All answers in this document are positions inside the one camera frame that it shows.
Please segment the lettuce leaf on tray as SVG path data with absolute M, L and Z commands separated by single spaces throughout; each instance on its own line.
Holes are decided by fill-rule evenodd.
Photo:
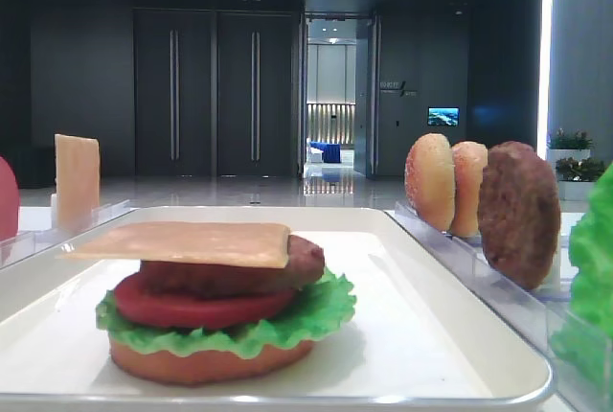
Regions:
M 154 329 L 128 321 L 121 316 L 116 299 L 107 291 L 95 308 L 96 326 L 109 339 L 141 354 L 162 351 L 187 357 L 200 351 L 232 353 L 241 359 L 253 359 L 265 348 L 289 350 L 303 341 L 320 341 L 354 315 L 356 297 L 346 276 L 325 270 L 324 276 L 298 292 L 294 301 L 280 315 L 233 329 Z

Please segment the sesame bun inner half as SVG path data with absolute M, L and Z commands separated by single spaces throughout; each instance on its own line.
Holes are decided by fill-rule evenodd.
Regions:
M 455 215 L 450 232 L 458 237 L 475 236 L 478 228 L 478 203 L 483 169 L 488 163 L 485 145 L 463 141 L 452 147 L 455 173 Z

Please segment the upright cheese slice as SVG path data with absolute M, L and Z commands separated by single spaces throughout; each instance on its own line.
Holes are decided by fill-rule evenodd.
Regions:
M 57 225 L 76 229 L 100 206 L 100 145 L 97 139 L 55 135 Z

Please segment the left dark door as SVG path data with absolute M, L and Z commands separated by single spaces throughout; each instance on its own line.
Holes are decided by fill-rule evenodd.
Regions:
M 135 13 L 137 173 L 211 173 L 211 16 Z

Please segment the clear long rail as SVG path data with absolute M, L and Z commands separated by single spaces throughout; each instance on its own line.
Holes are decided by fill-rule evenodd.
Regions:
M 478 248 L 479 239 L 466 242 L 436 230 L 405 202 L 396 204 L 394 218 L 451 271 L 469 290 L 490 306 L 537 349 L 548 352 L 546 309 L 560 302 L 540 301 L 490 267 Z
M 61 228 L 47 230 L 30 230 L 18 233 L 15 237 L 1 241 L 1 267 L 19 263 L 35 253 L 67 242 L 68 240 L 99 227 L 110 220 L 127 214 L 131 210 L 129 200 L 115 204 L 106 204 L 95 209 L 91 216 L 75 230 L 69 231 Z

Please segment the potted plant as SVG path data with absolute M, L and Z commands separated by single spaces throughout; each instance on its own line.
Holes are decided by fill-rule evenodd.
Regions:
M 562 128 L 548 139 L 547 161 L 553 166 L 561 159 L 582 160 L 591 156 L 592 140 L 585 131 L 566 133 Z
M 585 201 L 595 182 L 604 173 L 602 160 L 572 157 L 556 161 L 559 197 L 566 201 Z

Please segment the wall display screen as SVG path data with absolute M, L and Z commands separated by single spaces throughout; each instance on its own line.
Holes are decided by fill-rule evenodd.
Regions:
M 427 124 L 429 126 L 458 126 L 458 107 L 429 107 Z

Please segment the upright tomato slice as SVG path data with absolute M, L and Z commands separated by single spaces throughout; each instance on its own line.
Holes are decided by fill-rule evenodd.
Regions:
M 17 235 L 19 207 L 15 175 L 9 163 L 0 157 L 0 241 Z

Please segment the upright meat patty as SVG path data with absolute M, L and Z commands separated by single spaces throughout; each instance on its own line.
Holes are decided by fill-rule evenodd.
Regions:
M 524 143 L 488 151 L 478 204 L 483 253 L 489 265 L 524 289 L 549 273 L 560 230 L 552 167 Z

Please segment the sesame bun outer half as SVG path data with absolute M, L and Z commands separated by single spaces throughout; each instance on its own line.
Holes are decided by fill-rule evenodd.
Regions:
M 455 175 L 451 146 L 440 133 L 422 135 L 405 162 L 405 192 L 418 216 L 447 231 L 455 214 Z

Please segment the cheese slice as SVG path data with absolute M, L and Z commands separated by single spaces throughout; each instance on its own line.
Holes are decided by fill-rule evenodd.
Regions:
M 81 260 L 284 268 L 290 229 L 279 223 L 152 221 L 123 225 L 81 245 L 65 243 L 62 256 Z
M 100 206 L 100 145 L 97 139 L 55 135 L 57 225 L 76 229 Z

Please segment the upright lettuce leaf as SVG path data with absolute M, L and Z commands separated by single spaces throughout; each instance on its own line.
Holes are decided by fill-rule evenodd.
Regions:
M 612 170 L 589 195 L 587 213 L 571 229 L 569 259 L 579 269 L 570 311 L 612 339 Z

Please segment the dark door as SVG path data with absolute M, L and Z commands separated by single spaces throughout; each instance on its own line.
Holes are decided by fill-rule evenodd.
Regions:
M 291 50 L 288 15 L 219 16 L 219 174 L 292 174 Z
M 211 173 L 211 16 L 135 13 L 137 173 Z

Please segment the upper potted plant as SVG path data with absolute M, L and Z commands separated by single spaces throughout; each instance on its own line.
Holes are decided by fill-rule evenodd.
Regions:
M 591 156 L 592 140 L 585 131 L 566 133 L 562 128 L 548 139 L 547 161 L 553 166 L 561 159 L 582 160 Z

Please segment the meat patty on tray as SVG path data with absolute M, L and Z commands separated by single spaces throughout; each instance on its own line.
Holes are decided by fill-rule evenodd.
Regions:
M 186 293 L 203 299 L 298 289 L 322 277 L 324 250 L 314 242 L 291 235 L 288 256 L 283 269 L 142 261 L 138 275 L 154 294 Z

